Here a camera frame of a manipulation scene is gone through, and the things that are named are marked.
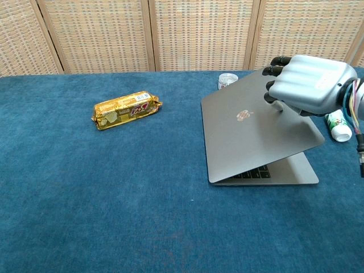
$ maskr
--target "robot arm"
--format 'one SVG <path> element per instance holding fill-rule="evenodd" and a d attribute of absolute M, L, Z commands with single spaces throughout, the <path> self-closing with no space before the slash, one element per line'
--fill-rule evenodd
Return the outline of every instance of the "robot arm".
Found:
<path fill-rule="evenodd" d="M 322 116 L 343 107 L 349 121 L 348 115 L 354 117 L 352 123 L 364 177 L 364 135 L 358 122 L 364 119 L 364 79 L 358 79 L 354 68 L 340 61 L 296 55 L 274 58 L 262 74 L 276 77 L 266 84 L 264 99 L 277 109 L 282 109 L 280 102 L 284 102 L 302 116 Z"/>

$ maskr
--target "white bottle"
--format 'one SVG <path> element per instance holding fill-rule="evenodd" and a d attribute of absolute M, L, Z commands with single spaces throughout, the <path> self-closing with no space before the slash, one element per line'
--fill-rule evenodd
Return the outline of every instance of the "white bottle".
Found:
<path fill-rule="evenodd" d="M 325 115 L 325 119 L 329 125 L 331 135 L 336 141 L 345 142 L 351 138 L 353 133 L 340 109 Z"/>

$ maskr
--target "laptop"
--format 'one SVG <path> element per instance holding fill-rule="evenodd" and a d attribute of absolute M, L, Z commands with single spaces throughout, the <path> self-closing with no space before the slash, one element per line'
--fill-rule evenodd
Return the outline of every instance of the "laptop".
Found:
<path fill-rule="evenodd" d="M 325 141 L 309 117 L 264 100 L 273 76 L 253 72 L 202 99 L 209 182 L 298 185 L 319 182 L 304 151 Z"/>

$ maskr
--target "wicker screen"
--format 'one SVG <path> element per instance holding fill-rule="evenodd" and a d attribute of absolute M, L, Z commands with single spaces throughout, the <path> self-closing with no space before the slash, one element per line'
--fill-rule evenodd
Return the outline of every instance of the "wicker screen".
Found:
<path fill-rule="evenodd" d="M 147 0 L 38 2 L 67 73 L 154 70 Z"/>
<path fill-rule="evenodd" d="M 262 0 L 250 68 L 279 55 L 344 60 L 363 14 L 363 0 Z"/>
<path fill-rule="evenodd" d="M 242 69 L 253 2 L 150 0 L 157 70 Z"/>
<path fill-rule="evenodd" d="M 0 33 L 0 76 L 59 72 L 29 0 L 1 0 Z"/>
<path fill-rule="evenodd" d="M 358 66 L 359 67 L 364 67 L 364 52 L 362 53 L 362 56 L 359 59 Z"/>

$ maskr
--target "gold wrapper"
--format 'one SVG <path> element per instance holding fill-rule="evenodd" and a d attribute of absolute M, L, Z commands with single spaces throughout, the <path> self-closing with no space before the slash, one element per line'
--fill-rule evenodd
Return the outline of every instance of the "gold wrapper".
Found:
<path fill-rule="evenodd" d="M 96 104 L 92 120 L 99 130 L 108 129 L 158 111 L 162 106 L 157 96 L 140 91 Z"/>

